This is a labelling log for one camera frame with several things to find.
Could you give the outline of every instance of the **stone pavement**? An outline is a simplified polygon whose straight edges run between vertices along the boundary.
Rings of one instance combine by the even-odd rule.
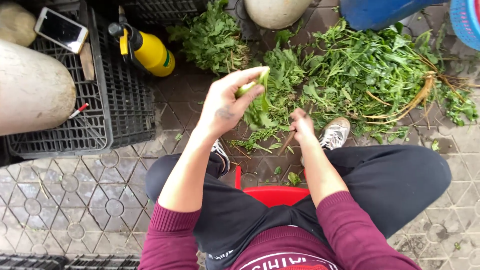
[[[335,24],[338,13],[331,7],[336,5],[336,0],[314,0],[303,16],[303,28],[291,43],[308,42],[311,32]],[[443,5],[431,6],[406,24],[414,36],[428,29],[436,34],[446,10]],[[461,57],[474,53],[452,36],[450,28],[447,30],[450,35],[444,46],[448,51]],[[274,46],[273,31],[259,29],[256,34],[261,41],[253,43],[254,47],[265,50]],[[139,253],[153,210],[144,192],[146,170],[158,157],[182,152],[200,116],[199,103],[213,78],[180,60],[174,74],[153,83],[159,123],[154,141],[101,156],[48,158],[0,168],[0,252]],[[480,89],[472,95],[480,106]],[[393,143],[431,147],[438,140],[439,152],[448,161],[453,179],[436,202],[388,243],[425,270],[480,269],[480,127],[477,122],[457,127],[443,112],[435,105],[428,119],[423,119],[422,110],[415,110],[398,124],[409,126],[408,139]],[[175,139],[178,134],[182,134],[179,141]],[[227,146],[228,140],[249,135],[246,126],[240,124],[225,134],[222,142]],[[260,145],[268,147],[271,143],[267,140]],[[377,144],[363,136],[350,137],[345,146]],[[295,141],[291,145],[294,154],[277,157],[257,150],[251,160],[235,148],[226,147],[226,151],[231,161],[242,167],[242,187],[278,185],[288,181],[288,172],[302,171],[300,147]],[[282,173],[274,175],[277,166]],[[233,173],[221,181],[233,185]]]

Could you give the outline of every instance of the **sweater sleeve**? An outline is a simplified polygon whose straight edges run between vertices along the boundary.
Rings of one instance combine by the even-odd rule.
[[[138,269],[197,270],[193,228],[199,216],[200,210],[180,213],[156,203]]]
[[[317,218],[344,269],[421,270],[388,245],[350,192],[337,192],[323,199],[317,207]]]

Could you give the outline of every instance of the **yellow spray bottle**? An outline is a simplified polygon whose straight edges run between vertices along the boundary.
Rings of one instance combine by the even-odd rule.
[[[175,58],[159,38],[138,31],[127,23],[125,12],[119,6],[119,22],[108,26],[110,35],[119,38],[120,53],[125,61],[155,76],[170,75],[175,68]]]

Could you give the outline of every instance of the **blue container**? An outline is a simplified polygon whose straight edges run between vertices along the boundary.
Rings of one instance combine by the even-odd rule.
[[[452,0],[450,21],[457,37],[470,48],[480,50],[480,24],[475,0]]]
[[[433,4],[448,0],[340,0],[340,13],[355,30],[382,30]]]

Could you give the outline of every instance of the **red stool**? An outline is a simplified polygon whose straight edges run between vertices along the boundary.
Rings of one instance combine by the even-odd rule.
[[[241,167],[237,165],[235,168],[235,188],[237,189],[241,189],[240,178]],[[308,189],[292,186],[256,186],[247,187],[243,191],[268,207],[283,204],[292,206],[310,194]]]

